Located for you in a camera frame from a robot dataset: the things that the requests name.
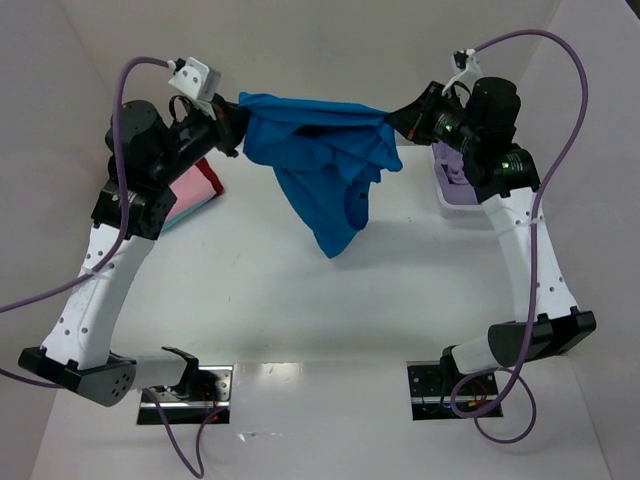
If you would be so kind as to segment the blue t shirt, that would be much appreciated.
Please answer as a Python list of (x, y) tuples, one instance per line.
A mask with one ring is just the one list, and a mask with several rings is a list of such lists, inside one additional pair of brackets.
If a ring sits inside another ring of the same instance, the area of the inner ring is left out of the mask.
[(239, 104), (250, 113), (244, 155), (272, 168), (324, 255), (340, 255), (368, 223), (371, 185), (403, 168), (385, 112), (266, 93), (243, 92)]

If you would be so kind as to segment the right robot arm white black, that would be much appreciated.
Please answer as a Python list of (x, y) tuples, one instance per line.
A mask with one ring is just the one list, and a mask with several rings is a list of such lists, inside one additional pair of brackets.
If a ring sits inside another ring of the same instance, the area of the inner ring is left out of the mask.
[(542, 183), (534, 160), (513, 140), (520, 107), (511, 81), (484, 77), (467, 102), (432, 82), (385, 117), (417, 145), (439, 142), (461, 154), (464, 175), (507, 266), (515, 318), (444, 351), (459, 375), (564, 354), (596, 329), (594, 313), (578, 306), (559, 267), (538, 200)]

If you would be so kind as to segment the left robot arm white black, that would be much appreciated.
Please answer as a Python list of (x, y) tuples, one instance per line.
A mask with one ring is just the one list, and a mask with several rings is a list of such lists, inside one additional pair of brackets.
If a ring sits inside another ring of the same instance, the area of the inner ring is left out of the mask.
[(105, 407), (145, 388), (187, 397), (202, 379), (198, 359), (175, 347), (137, 357), (111, 349), (130, 287), (176, 202), (172, 183), (212, 149), (237, 156), (249, 124), (249, 111), (221, 96), (210, 113), (183, 95), (177, 99), (186, 114), (171, 124), (143, 100), (113, 115), (105, 137), (110, 178), (91, 215), (79, 282), (50, 334), (18, 359), (22, 369)]

